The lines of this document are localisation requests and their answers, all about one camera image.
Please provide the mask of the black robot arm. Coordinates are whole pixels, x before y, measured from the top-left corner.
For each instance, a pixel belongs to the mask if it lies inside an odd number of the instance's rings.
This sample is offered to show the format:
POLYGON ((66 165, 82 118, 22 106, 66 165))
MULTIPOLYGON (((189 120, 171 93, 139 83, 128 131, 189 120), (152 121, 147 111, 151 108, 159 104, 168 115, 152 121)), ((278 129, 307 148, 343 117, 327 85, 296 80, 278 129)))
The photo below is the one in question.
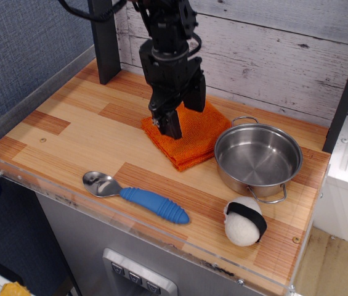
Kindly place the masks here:
POLYGON ((149 34, 139 55, 145 80, 152 87, 148 105, 152 122, 162 135, 180 139, 178 106, 202 112, 206 101, 202 59, 196 56, 201 49, 201 38, 194 32, 197 13, 188 1, 132 4, 149 34))

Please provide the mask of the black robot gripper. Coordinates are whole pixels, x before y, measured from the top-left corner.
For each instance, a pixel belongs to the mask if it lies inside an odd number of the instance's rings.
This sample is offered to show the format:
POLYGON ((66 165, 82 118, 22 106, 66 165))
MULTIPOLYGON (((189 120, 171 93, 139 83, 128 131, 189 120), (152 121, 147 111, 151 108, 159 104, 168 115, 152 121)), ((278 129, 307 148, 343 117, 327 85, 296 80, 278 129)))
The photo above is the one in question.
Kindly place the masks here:
POLYGON ((183 103, 187 109, 202 112, 206 101, 206 82, 201 69, 202 58, 188 57, 188 44, 178 55, 160 56, 148 40, 139 50, 147 84, 152 87, 148 105, 152 123, 162 135, 180 139, 182 131, 176 108, 183 103))

